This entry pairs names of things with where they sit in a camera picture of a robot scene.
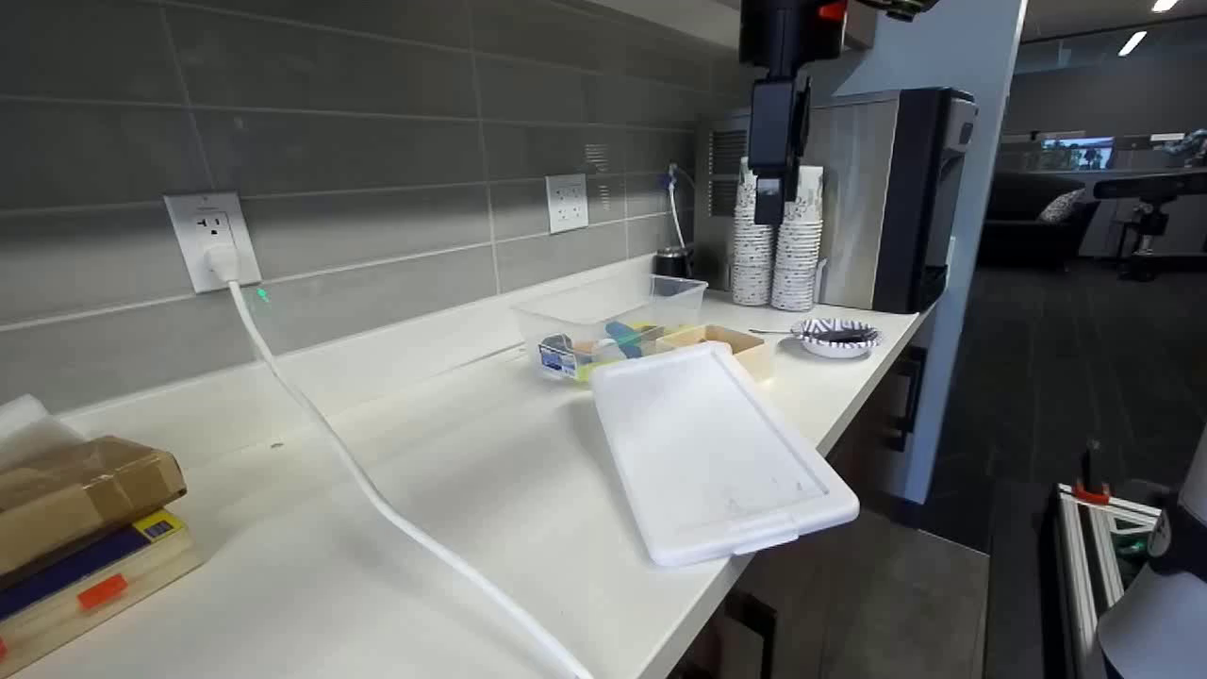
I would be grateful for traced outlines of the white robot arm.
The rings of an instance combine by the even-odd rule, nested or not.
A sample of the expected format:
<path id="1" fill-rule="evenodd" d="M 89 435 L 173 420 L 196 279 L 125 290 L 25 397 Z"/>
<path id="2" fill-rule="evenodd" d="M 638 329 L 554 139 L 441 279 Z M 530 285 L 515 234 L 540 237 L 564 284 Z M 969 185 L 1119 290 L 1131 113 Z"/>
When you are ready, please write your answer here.
<path id="1" fill-rule="evenodd" d="M 911 22 L 938 0 L 739 0 L 739 61 L 757 70 L 752 82 L 754 217 L 779 225 L 799 187 L 808 147 L 809 61 L 832 61 L 845 40 L 847 6 L 863 4 Z"/>

